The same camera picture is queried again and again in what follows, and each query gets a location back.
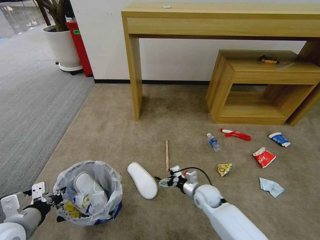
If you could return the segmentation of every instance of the beige carpet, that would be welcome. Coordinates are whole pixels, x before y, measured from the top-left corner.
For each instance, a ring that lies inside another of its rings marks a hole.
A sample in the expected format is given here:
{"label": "beige carpet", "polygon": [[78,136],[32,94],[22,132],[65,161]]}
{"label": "beige carpet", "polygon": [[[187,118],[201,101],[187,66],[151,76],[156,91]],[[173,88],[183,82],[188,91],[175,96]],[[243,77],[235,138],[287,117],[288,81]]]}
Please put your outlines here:
{"label": "beige carpet", "polygon": [[[205,103],[206,86],[144,85],[140,121],[134,122],[130,86],[96,84],[58,144],[38,181],[52,188],[57,175],[84,160],[105,161],[122,175],[123,208],[114,222],[78,227],[57,223],[52,211],[35,239],[219,239],[207,217],[179,189],[158,189],[142,198],[127,173],[132,161],[153,176],[167,177],[165,139],[170,165],[204,169],[227,201],[237,206],[269,239],[319,239],[320,105],[294,128],[290,126],[215,125]],[[243,131],[252,141],[225,138],[221,127]],[[292,143],[283,148],[268,139],[281,131]],[[207,147],[206,133],[216,135],[220,153]],[[252,153],[260,147],[278,158],[259,167]],[[218,163],[232,163],[221,178]],[[199,172],[199,179],[206,184]],[[285,192],[273,198],[259,177],[278,182]]]}

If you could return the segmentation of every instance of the plastic water bottle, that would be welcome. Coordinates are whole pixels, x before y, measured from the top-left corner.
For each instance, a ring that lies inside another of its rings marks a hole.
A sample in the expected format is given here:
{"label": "plastic water bottle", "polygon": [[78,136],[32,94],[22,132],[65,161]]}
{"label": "plastic water bottle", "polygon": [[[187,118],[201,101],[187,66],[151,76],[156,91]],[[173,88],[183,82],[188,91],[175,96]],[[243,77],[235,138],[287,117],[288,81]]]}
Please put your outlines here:
{"label": "plastic water bottle", "polygon": [[207,134],[208,142],[210,146],[213,148],[215,152],[220,151],[220,146],[218,145],[217,139],[211,135],[211,133]]}

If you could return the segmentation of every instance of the red trash bin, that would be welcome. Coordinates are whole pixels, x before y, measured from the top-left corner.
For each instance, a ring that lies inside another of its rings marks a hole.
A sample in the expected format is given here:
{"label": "red trash bin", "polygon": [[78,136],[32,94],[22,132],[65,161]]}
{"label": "red trash bin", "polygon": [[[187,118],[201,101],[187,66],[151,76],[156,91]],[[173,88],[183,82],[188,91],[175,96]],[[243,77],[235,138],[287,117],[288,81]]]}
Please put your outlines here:
{"label": "red trash bin", "polygon": [[76,50],[78,52],[78,56],[80,58],[80,62],[81,62],[84,74],[86,75],[86,77],[93,76],[91,65],[90,65],[88,55],[87,55],[86,49],[85,49],[83,41],[82,41],[82,37],[80,35],[77,21],[75,19],[73,19],[70,22],[67,22],[66,24],[70,29],[71,36],[72,36],[74,45],[76,47]]}

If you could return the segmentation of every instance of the yellow wrapper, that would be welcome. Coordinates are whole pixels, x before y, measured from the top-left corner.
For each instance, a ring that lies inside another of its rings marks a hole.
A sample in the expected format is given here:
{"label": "yellow wrapper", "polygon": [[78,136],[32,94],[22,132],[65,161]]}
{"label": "yellow wrapper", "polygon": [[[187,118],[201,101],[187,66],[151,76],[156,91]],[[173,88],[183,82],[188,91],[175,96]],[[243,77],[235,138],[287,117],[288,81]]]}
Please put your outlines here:
{"label": "yellow wrapper", "polygon": [[72,204],[72,202],[68,201],[64,206],[66,212],[70,214],[70,217],[72,218],[79,218],[80,212],[78,209],[75,208],[75,206]]}
{"label": "yellow wrapper", "polygon": [[231,170],[232,163],[224,163],[218,164],[218,173],[220,173],[221,177],[228,174]]}

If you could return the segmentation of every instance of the plastic bag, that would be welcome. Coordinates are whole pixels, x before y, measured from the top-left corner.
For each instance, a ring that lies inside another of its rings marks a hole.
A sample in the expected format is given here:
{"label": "plastic bag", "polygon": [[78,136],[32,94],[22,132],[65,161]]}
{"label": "plastic bag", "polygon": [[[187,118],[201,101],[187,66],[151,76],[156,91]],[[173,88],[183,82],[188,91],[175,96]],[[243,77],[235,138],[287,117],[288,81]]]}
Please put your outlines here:
{"label": "plastic bag", "polygon": [[84,161],[72,165],[58,175],[57,182],[53,187],[53,193],[56,193],[63,187],[67,187],[63,199],[65,202],[72,201],[77,194],[73,187],[73,181],[83,171],[88,172],[101,185],[109,200],[105,204],[100,205],[99,209],[95,209],[94,214],[89,217],[71,217],[64,207],[57,210],[58,215],[80,226],[94,225],[97,222],[101,223],[115,218],[119,208],[122,206],[121,176],[105,162]]}

